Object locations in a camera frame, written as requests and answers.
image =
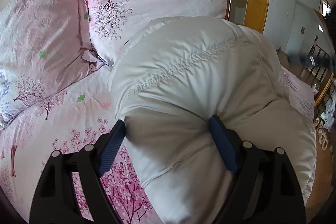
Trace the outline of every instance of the green clover print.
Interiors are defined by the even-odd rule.
[[[40,51],[39,58],[44,58],[46,56],[45,51]]]
[[[77,98],[77,102],[84,101],[84,99],[85,99],[85,95],[82,94],[82,95],[80,95],[80,96]]]

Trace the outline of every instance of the bed sheet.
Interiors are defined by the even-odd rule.
[[[292,107],[305,115],[311,122],[314,120],[314,94],[309,85],[302,82],[290,71],[282,67],[289,90],[289,101]]]
[[[112,67],[103,66],[57,95],[29,107],[0,135],[0,185],[26,221],[34,190],[51,152],[79,151],[115,124],[107,87],[111,70]],[[81,213],[92,219],[78,173],[73,173],[73,181]],[[124,223],[162,223],[140,185],[124,145],[101,183]]]

